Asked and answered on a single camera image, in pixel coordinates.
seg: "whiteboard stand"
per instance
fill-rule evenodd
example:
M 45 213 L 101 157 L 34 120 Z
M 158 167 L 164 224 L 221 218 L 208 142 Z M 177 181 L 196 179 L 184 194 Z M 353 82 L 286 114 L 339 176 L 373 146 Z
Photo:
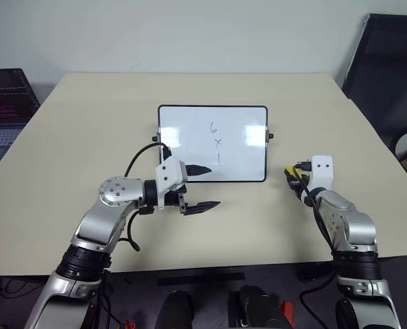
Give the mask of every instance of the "whiteboard stand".
M 161 105 L 152 140 L 186 165 L 212 170 L 189 182 L 263 182 L 273 138 L 267 115 L 266 106 Z

